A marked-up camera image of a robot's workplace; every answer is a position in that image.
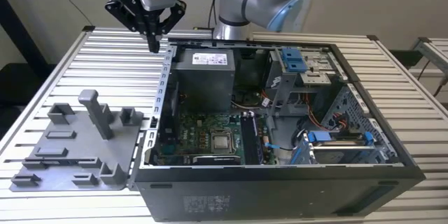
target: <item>blue latch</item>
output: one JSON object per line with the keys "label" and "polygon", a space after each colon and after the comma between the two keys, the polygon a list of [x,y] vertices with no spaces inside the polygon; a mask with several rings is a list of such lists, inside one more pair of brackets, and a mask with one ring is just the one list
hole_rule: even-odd
{"label": "blue latch", "polygon": [[297,48],[284,47],[281,49],[281,59],[289,72],[304,73],[308,70]]}
{"label": "blue latch", "polygon": [[330,135],[328,131],[310,131],[308,134],[308,141],[312,143],[330,141]]}
{"label": "blue latch", "polygon": [[365,131],[364,133],[364,138],[365,138],[365,145],[372,145],[373,144],[373,135],[370,132]]}

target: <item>aluminum profile table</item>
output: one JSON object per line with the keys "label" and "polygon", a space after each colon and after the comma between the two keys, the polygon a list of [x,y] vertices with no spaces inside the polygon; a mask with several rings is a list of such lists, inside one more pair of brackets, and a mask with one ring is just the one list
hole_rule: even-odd
{"label": "aluminum profile table", "polygon": [[[209,38],[209,31],[173,31],[169,36]],[[448,223],[448,111],[406,72],[382,44],[366,36],[254,33],[254,40],[324,42],[338,46],[361,84],[412,154],[426,180],[365,219],[272,220],[245,223]],[[74,110],[78,92],[100,93],[112,110],[133,106],[150,117],[165,40],[148,52],[140,35],[124,29],[82,32],[22,114],[0,141],[0,220],[17,223],[153,223],[138,192],[61,191],[13,193],[10,177],[21,167],[48,125],[54,102]],[[148,128],[144,121],[141,132]]]}
{"label": "aluminum profile table", "polygon": [[421,37],[413,49],[421,52],[444,75],[448,76],[448,39]]}

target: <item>open computer tower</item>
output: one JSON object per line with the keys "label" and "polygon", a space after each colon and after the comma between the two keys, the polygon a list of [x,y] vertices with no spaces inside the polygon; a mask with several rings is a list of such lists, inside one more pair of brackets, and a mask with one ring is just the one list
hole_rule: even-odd
{"label": "open computer tower", "polygon": [[156,221],[365,216],[424,175],[333,44],[169,39],[130,180]]}

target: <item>motherboard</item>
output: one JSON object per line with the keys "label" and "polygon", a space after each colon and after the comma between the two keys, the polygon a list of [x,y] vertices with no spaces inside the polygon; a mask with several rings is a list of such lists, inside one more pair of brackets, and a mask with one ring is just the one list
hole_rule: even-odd
{"label": "motherboard", "polygon": [[158,164],[244,165],[252,153],[260,156],[257,164],[273,164],[273,153],[264,146],[269,141],[265,124],[262,117],[244,126],[240,115],[181,114],[177,140],[160,144]]}

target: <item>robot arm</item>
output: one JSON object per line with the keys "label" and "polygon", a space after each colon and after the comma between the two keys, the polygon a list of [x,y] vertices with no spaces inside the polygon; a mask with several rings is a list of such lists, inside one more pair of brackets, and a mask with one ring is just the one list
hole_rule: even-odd
{"label": "robot arm", "polygon": [[[169,17],[160,22],[160,15],[169,8]],[[146,37],[150,52],[158,52],[160,39],[185,14],[186,4],[180,0],[109,0],[105,10],[130,31]]]}
{"label": "robot arm", "polygon": [[220,0],[216,39],[249,39],[249,23],[270,31],[281,31],[296,18],[301,0]]}

